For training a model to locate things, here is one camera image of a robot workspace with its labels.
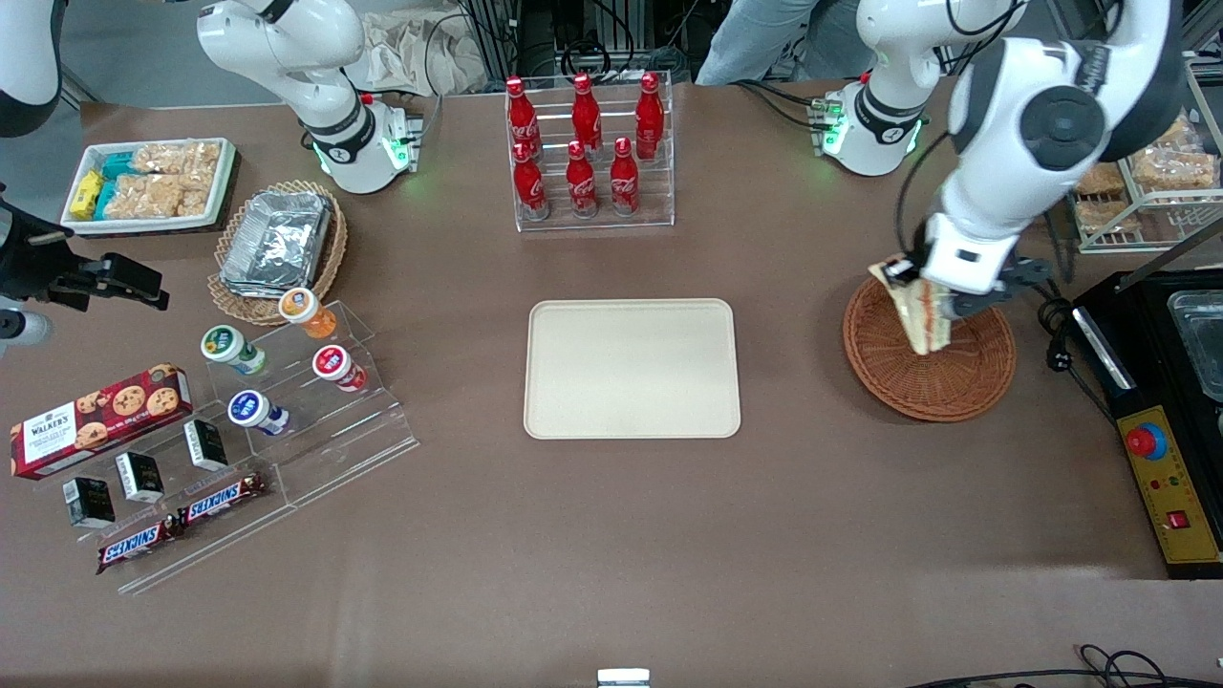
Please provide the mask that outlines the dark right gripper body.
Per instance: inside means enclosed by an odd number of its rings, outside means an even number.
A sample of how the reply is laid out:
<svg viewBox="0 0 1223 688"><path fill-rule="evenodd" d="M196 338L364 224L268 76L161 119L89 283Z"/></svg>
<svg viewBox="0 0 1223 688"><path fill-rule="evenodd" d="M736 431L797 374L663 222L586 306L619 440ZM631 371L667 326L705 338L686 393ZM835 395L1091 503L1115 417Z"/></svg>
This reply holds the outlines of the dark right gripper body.
<svg viewBox="0 0 1223 688"><path fill-rule="evenodd" d="M70 309L87 309L91 296L79 292L87 284L79 266L88 263L67 244L71 231L43 221L9 200L1 200L9 233L1 247L1 293L18 302L54 302Z"/></svg>

